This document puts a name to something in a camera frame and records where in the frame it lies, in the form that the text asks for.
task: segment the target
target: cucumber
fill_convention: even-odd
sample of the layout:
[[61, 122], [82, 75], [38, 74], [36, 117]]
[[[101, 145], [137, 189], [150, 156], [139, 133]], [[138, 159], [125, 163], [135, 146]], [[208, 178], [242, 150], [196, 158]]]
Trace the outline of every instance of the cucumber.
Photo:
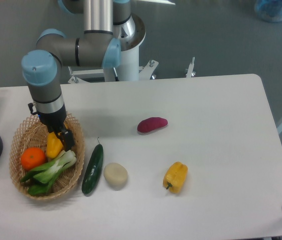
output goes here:
[[87, 195], [91, 193], [98, 184], [103, 165], [103, 146], [99, 143], [95, 146], [90, 161], [87, 165], [83, 183], [82, 192]]

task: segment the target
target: yellow bell pepper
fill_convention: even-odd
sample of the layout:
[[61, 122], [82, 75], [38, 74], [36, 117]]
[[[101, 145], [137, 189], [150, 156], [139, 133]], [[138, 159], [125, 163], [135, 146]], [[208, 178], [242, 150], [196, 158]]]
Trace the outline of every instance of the yellow bell pepper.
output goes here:
[[46, 140], [46, 156], [48, 158], [54, 159], [63, 149], [62, 142], [57, 138], [54, 132], [51, 132], [47, 135]]
[[188, 167], [177, 161], [167, 170], [163, 178], [163, 186], [173, 194], [181, 191], [183, 183], [186, 180]]

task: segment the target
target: metal cylinder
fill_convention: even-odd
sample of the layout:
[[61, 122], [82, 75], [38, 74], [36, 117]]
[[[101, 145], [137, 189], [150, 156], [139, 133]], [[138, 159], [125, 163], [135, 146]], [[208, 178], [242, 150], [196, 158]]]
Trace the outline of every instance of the metal cylinder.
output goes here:
[[113, 28], [113, 0], [84, 0], [84, 32], [110, 32]]

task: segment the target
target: round bread roll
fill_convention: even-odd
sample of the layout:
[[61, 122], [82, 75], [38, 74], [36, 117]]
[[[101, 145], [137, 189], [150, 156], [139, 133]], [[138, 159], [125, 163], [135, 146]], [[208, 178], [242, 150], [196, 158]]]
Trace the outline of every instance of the round bread roll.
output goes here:
[[109, 185], [122, 187], [128, 180], [128, 171], [119, 163], [109, 163], [105, 166], [103, 176]]

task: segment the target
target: orange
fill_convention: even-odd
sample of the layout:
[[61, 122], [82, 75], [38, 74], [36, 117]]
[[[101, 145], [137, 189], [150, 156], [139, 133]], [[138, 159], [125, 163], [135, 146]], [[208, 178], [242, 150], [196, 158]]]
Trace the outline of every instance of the orange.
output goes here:
[[21, 165], [26, 171], [38, 167], [46, 163], [46, 155], [43, 150], [38, 147], [30, 147], [21, 155]]

